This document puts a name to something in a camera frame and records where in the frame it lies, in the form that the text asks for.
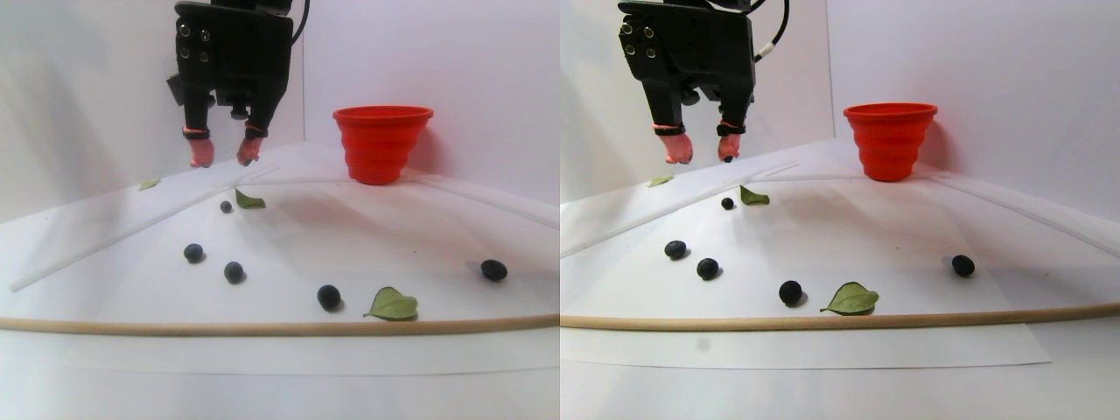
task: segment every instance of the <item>white plastic strip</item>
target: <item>white plastic strip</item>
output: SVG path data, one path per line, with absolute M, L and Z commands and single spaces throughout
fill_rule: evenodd
M 959 190 L 961 193 L 964 193 L 964 194 L 971 195 L 973 197 L 980 198 L 980 199 L 986 200 L 988 203 L 995 204 L 997 206 L 1007 208 L 1007 209 L 1009 209 L 1011 212 L 1018 213 L 1018 214 L 1020 214 L 1020 215 L 1023 215 L 1023 216 L 1025 216 L 1027 218 L 1030 218 L 1030 220 L 1033 220 L 1035 222 L 1038 222 L 1038 223 L 1042 223 L 1042 224 L 1044 224 L 1046 226 L 1053 227 L 1054 230 L 1056 230 L 1058 232 L 1062 232 L 1062 233 L 1065 233 L 1065 234 L 1067 234 L 1070 236 L 1073 236 L 1073 237 L 1075 237 L 1075 239 L 1077 239 L 1077 240 L 1080 240 L 1080 241 L 1082 241 L 1082 242 L 1084 242 L 1084 243 L 1086 243 L 1086 244 L 1089 244 L 1089 245 L 1091 245 L 1091 246 L 1093 246 L 1093 248 L 1095 248 L 1098 250 L 1101 250 L 1101 251 L 1104 251 L 1104 252 L 1111 254 L 1112 256 L 1120 258 L 1120 250 L 1117 250 L 1113 246 L 1109 246 L 1108 244 L 1104 244 L 1104 243 L 1102 243 L 1102 242 L 1100 242 L 1098 240 L 1094 240 L 1094 239 L 1092 239 L 1092 237 L 1083 234 L 1076 227 L 1073 227 L 1073 226 L 1071 226 L 1068 224 L 1065 224 L 1065 223 L 1061 223 L 1061 222 L 1058 222 L 1058 221 L 1056 221 L 1054 218 L 1043 216 L 1043 215 L 1040 215 L 1040 214 L 1038 214 L 1036 212 L 1028 211 L 1028 209 L 1024 208 L 1023 206 L 1019 206 L 1019 205 L 1016 205 L 1016 204 L 1011 203 L 1009 199 L 1000 199 L 1000 198 L 997 198 L 992 194 L 984 194 L 984 193 L 980 192 L 979 188 L 974 188 L 974 187 L 969 186 L 968 183 L 965 183 L 965 181 L 961 181 L 961 180 L 954 179 L 953 177 L 944 175 L 944 174 L 942 174 L 940 176 L 928 177 L 928 179 L 932 180 L 932 181 L 934 181 L 934 183 L 937 183 L 937 184 L 944 185 L 946 187 L 953 188 L 955 190 Z
M 524 198 L 513 196 L 503 197 L 496 192 L 447 178 L 421 178 L 417 179 L 417 183 L 501 208 L 556 230 L 560 228 L 560 213 L 559 211 L 552 211 L 552 208 L 557 207 L 545 208 L 547 206 L 544 205 L 538 205 L 535 202 L 530 203 Z
M 781 172 L 783 170 L 787 170 L 787 169 L 794 168 L 796 166 L 797 166 L 796 161 L 787 161 L 787 162 L 784 162 L 784 164 L 777 164 L 777 165 L 774 165 L 774 166 L 771 166 L 771 167 L 766 167 L 766 168 L 756 170 L 756 171 L 754 171 L 754 172 L 752 172 L 749 175 L 746 175 L 746 176 L 744 176 L 741 178 L 738 178 L 738 179 L 725 180 L 724 185 L 717 186 L 715 188 L 706 189 L 702 193 L 699 193 L 699 194 L 697 194 L 697 195 L 694 195 L 692 197 L 689 197 L 687 199 L 678 202 L 678 203 L 675 203 L 675 204 L 673 204 L 671 206 L 668 206 L 665 208 L 662 208 L 662 209 L 660 209 L 660 211 L 657 211 L 655 213 L 651 213 L 651 214 L 648 214 L 648 215 L 646 215 L 646 216 L 644 216 L 642 218 L 638 218 L 638 220 L 636 220 L 634 222 L 627 223 L 627 224 L 625 224 L 625 225 L 623 225 L 620 227 L 617 227 L 617 228 L 614 228 L 612 231 L 608 231 L 607 233 L 604 233 L 601 235 L 598 235 L 598 236 L 588 239 L 586 241 L 582 241 L 580 243 L 577 243 L 576 245 L 572 245 L 571 248 L 568 248 L 567 250 L 563 250 L 563 252 L 560 253 L 560 258 L 561 259 L 562 258 L 567 258 L 567 256 L 569 256 L 571 254 L 575 254 L 575 253 L 579 252 L 579 251 L 586 250 L 586 249 L 591 248 L 591 246 L 594 246 L 594 245 L 596 245 L 598 243 L 601 243 L 603 241 L 606 241 L 606 240 L 609 240 L 612 237 L 618 236 L 618 235 L 620 235 L 623 233 L 626 233 L 629 230 L 633 230 L 634 227 L 637 227 L 637 226 L 644 225 L 646 223 L 653 222 L 653 221 L 655 221 L 657 218 L 664 217 L 664 216 L 666 216 L 669 214 L 672 214 L 673 212 L 676 212 L 676 211 L 679 211 L 681 208 L 684 208 L 684 207 L 688 207 L 688 206 L 690 206 L 692 204 L 696 204 L 697 202 L 700 202 L 700 200 L 702 200 L 704 198 L 708 198 L 708 197 L 711 197 L 711 196 L 713 196 L 716 194 L 719 194 L 720 192 L 724 192 L 724 190 L 730 188 L 731 186 L 735 186 L 735 185 L 738 185 L 738 184 L 748 184 L 748 183 L 752 183 L 752 181 L 757 181 L 758 179 L 755 179 L 755 178 L 758 177 L 759 174 L 777 174 L 777 172 Z
M 69 267 L 71 264 L 73 264 L 75 262 L 82 261 L 86 256 L 90 256 L 90 255 L 92 255 L 93 253 L 95 253 L 97 251 L 104 250 L 104 249 L 106 249 L 106 248 L 109 248 L 109 246 L 111 246 L 111 245 L 113 245 L 113 244 L 115 244 L 118 242 L 121 242 L 122 240 L 124 240 L 124 239 L 127 239 L 129 236 L 132 236 L 132 235 L 137 234 L 140 231 L 143 231 L 143 230 L 146 230 L 148 227 L 151 227 L 152 225 L 155 225 L 155 224 L 157 224 L 157 223 L 159 223 L 161 221 L 165 221 L 168 217 L 171 217 L 171 216 L 178 214 L 179 212 L 183 212 L 184 209 L 186 209 L 186 208 L 188 208 L 190 206 L 194 206 L 194 205 L 196 205 L 198 203 L 202 203 L 202 202 L 204 202 L 204 200 L 206 200 L 206 199 L 208 199 L 208 198 L 211 198 L 211 197 L 213 197 L 213 196 L 215 196 L 217 194 L 221 194 L 222 192 L 224 192 L 226 189 L 233 188 L 234 186 L 239 185 L 239 183 L 242 181 L 242 180 L 258 178 L 258 177 L 261 177 L 261 176 L 263 176 L 265 174 L 269 174 L 269 172 L 271 172 L 273 170 L 277 170 L 277 168 L 276 167 L 264 168 L 264 169 L 258 170 L 255 172 L 249 172 L 249 174 L 244 174 L 244 175 L 237 176 L 236 178 L 233 178 L 233 179 L 231 179 L 231 180 L 228 180 L 226 183 L 223 183 L 222 185 L 220 185 L 220 186 L 217 186 L 215 188 L 212 188 L 211 190 L 208 190 L 206 193 L 203 193 L 202 195 L 198 195 L 194 199 L 187 200 L 187 202 L 185 202 L 185 203 L 183 203 L 183 204 L 180 204 L 178 206 L 175 206 L 175 207 L 168 209 L 167 212 L 164 212 L 164 213 L 159 214 L 156 217 L 149 218 L 149 220 L 144 221 L 143 223 L 140 223 L 140 224 L 138 224 L 136 226 L 132 226 L 128 231 L 124 231 L 123 233 L 118 234 L 116 236 L 112 236 L 109 240 L 106 240 L 105 242 L 102 242 L 102 243 L 100 243 L 97 245 L 91 246 L 91 248 L 88 248 L 88 249 L 86 249 L 84 251 L 77 252 L 77 253 L 75 253 L 75 254 L 73 254 L 73 255 L 71 255 L 71 256 L 68 256 L 68 258 L 66 258 L 66 259 L 64 259 L 64 260 L 62 260 L 59 262 L 56 262 L 54 264 L 49 264 L 47 267 L 40 268 L 40 269 L 38 269 L 36 271 L 32 271 L 29 274 L 22 276 L 18 280 L 16 280 L 11 284 L 9 284 L 8 289 L 10 289 L 12 292 L 20 291 L 20 290 L 27 288 L 28 286 L 35 284 L 35 282 L 37 282 L 39 280 L 43 280 L 47 276 L 54 274 L 58 270 L 62 270 L 62 269 L 64 269 L 66 267 Z

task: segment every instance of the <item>black cable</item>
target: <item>black cable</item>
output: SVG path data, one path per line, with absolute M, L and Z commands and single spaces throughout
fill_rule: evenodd
M 752 11 L 755 11 L 755 9 L 760 8 L 765 2 L 766 0 L 757 0 L 754 3 L 750 3 L 750 8 L 747 9 L 747 15 L 750 15 Z
M 782 26 L 777 28 L 777 34 L 774 34 L 774 39 L 771 40 L 771 48 L 777 46 L 777 41 L 782 40 L 782 35 L 785 34 L 785 25 L 790 22 L 790 0 L 785 0 L 785 11 L 782 12 Z M 755 54 L 755 63 L 763 59 L 762 54 Z
M 296 45 L 296 40 L 299 39 L 299 34 L 304 32 L 304 25 L 307 25 L 307 11 L 311 9 L 311 0 L 304 0 L 304 17 L 299 19 L 299 28 L 296 29 L 296 35 L 291 37 L 291 44 Z

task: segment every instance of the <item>white table surface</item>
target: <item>white table surface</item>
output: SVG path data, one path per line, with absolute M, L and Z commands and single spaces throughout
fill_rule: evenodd
M 656 188 L 664 197 L 732 179 L 775 162 L 800 165 L 777 176 L 858 176 L 855 148 L 832 140 L 732 165 L 689 172 Z M 928 174 L 930 168 L 918 168 Z M 946 183 L 1029 208 L 1036 220 L 980 199 L 946 205 L 973 258 L 984 264 L 1016 309 L 1120 300 L 1116 223 L 1053 203 L 961 178 Z M 591 224 L 607 231 L 634 212 L 612 206 L 643 199 L 644 186 L 563 206 L 563 223 L 579 215 L 608 215 Z M 564 231 L 562 242 L 588 232 Z M 1100 245 L 1086 244 L 1082 239 Z M 562 305 L 587 287 L 569 281 L 562 265 Z M 890 370 L 693 370 L 562 361 L 560 407 L 564 419 L 1114 419 L 1120 375 L 1120 318 L 1035 324 L 1029 328 L 1053 363 L 959 368 Z
M 161 185 L 137 193 L 134 187 L 74 204 L 73 208 L 56 208 L 30 215 L 0 225 L 0 237 L 4 245 L 22 239 L 37 246 L 35 254 L 13 251 L 0 261 L 0 280 L 7 286 L 17 273 L 26 271 L 22 262 L 49 263 L 60 255 L 73 254 L 108 237 L 127 232 L 134 225 L 131 221 L 151 217 L 174 208 L 177 203 L 196 196 L 231 178 L 231 174 L 251 171 L 270 165 L 279 166 L 276 172 L 256 180 L 258 185 L 269 183 L 333 183 L 345 180 L 345 169 L 340 164 L 340 151 L 310 144 L 291 146 L 262 153 L 259 164 L 250 168 L 236 167 L 233 162 L 215 165 L 208 170 L 194 170 L 196 177 L 168 177 Z M 409 172 L 405 177 L 423 176 Z M 451 179 L 429 179 L 438 189 L 450 190 L 472 199 L 493 199 L 500 206 L 514 208 L 533 220 L 552 218 L 557 215 L 533 203 L 478 186 L 459 185 Z M 69 241 L 60 241 L 58 235 L 68 233 Z M 525 244 L 520 249 L 531 249 Z M 18 248 L 6 246 L 9 250 Z M 556 291 L 543 290 L 550 281 L 541 278 L 525 292 L 535 290 L 539 297 L 556 296 Z M 105 305 L 105 293 L 96 289 L 62 288 L 58 279 L 44 279 L 20 293 L 12 295 L 2 289 L 0 306 L 10 309 L 20 297 L 43 295 L 46 289 L 66 295 L 55 298 L 45 296 L 37 301 L 41 310 L 30 306 L 19 315 L 48 315 L 66 318 L 66 314 L 80 314 L 77 307 Z M 354 312 L 360 312 L 355 302 Z M 553 305 L 544 305 L 541 314 L 554 312 Z M 543 334 L 556 337 L 557 334 Z M 2 419 L 553 419 L 559 405 L 558 367 L 556 364 L 535 368 L 506 372 L 480 372 L 469 374 L 431 375 L 298 375 L 298 374 L 227 374 L 227 373 L 171 373 L 142 372 L 140 370 L 90 368 L 64 363 L 67 352 L 82 348 L 75 345 L 81 337 L 54 334 L 0 332 L 0 418 Z M 122 338 L 160 339 L 160 338 Z M 207 338 L 186 338 L 202 343 Z M 330 340 L 336 338 L 310 338 Z M 470 357 L 474 348 L 456 349 L 463 357 Z M 541 343 L 533 348 L 508 348 L 503 353 L 515 356 L 515 352 L 539 352 L 554 348 L 554 342 Z M 129 348 L 121 348 L 118 356 L 122 365 L 129 365 Z M 386 355 L 371 354 L 370 357 Z M 328 360 L 332 352 L 310 352 L 306 357 Z

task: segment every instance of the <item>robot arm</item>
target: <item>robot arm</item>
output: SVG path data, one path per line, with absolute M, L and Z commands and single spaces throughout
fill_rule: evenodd
M 755 62 L 762 59 L 784 32 L 782 29 L 758 55 L 754 54 L 747 13 L 764 0 L 623 0 L 618 38 L 634 78 L 642 83 L 653 115 L 654 133 L 665 146 L 668 164 L 692 160 L 692 142 L 681 121 L 681 105 L 693 105 L 702 92 L 719 102 L 722 120 L 719 158 L 725 162 L 739 156 L 739 137 L 746 132 L 747 108 L 754 101 Z M 717 10 L 722 8 L 735 12 Z
M 292 36 L 292 21 L 284 17 L 290 9 L 291 0 L 175 4 L 179 73 L 167 83 L 184 108 L 183 136 L 190 143 L 193 167 L 209 167 L 214 160 L 206 119 L 215 104 L 231 106 L 234 120 L 248 120 L 237 161 L 248 166 L 259 159 L 260 144 L 288 87 L 291 45 L 304 27 L 300 24 Z

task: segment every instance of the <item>white paper sheet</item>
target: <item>white paper sheet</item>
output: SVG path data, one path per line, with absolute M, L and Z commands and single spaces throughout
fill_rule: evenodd
M 952 273 L 948 258 L 969 254 L 970 250 L 925 190 L 936 187 L 933 183 L 785 181 L 748 187 L 771 195 L 771 205 L 744 206 L 738 192 L 731 189 L 659 221 L 652 232 L 613 240 L 625 244 L 610 244 L 603 252 L 619 254 L 619 246 L 629 251 L 620 253 L 624 256 L 609 268 L 584 271 L 597 279 L 584 280 L 589 284 L 581 292 L 566 296 L 562 314 L 838 316 L 819 309 L 848 281 L 859 281 L 880 293 L 874 312 L 879 315 L 1010 309 L 982 265 L 969 279 Z M 734 198 L 736 207 L 722 209 L 719 202 L 724 197 Z M 664 245 L 672 240 L 688 243 L 685 259 L 671 261 L 664 255 Z M 716 259 L 722 274 L 701 280 L 696 267 L 703 258 Z M 604 265 L 594 258 L 587 260 Z M 567 270 L 564 278 L 567 282 Z M 808 296 L 802 305 L 787 308 L 778 300 L 777 289 L 785 280 L 801 283 Z M 701 337 L 709 344 L 698 344 Z M 564 360 L 674 367 L 942 367 L 1048 362 L 1024 325 L 720 334 L 564 329 L 562 342 Z
M 223 214 L 218 204 L 234 202 L 234 195 L 220 194 L 6 295 L 0 314 L 130 323 L 383 323 L 362 314 L 386 286 L 419 299 L 420 320 L 559 309 L 553 227 L 417 183 L 241 189 L 264 198 L 267 207 Z M 53 235 L 65 241 L 65 232 Z M 202 244 L 206 260 L 187 263 L 188 243 Z M 503 261 L 510 276 L 485 280 L 478 265 L 486 259 Z M 225 280 L 228 261 L 244 267 L 243 282 Z M 328 283 L 343 295 L 337 312 L 324 311 L 316 300 Z M 428 337 L 76 337 L 60 363 L 185 373 L 489 372 L 556 366 L 556 328 L 545 328 Z
M 413 337 L 75 337 L 69 367 L 252 375 L 429 375 L 559 365 L 559 328 Z
M 692 368 L 899 368 L 1049 362 L 1024 325 L 924 329 L 644 333 L 561 328 L 566 361 Z

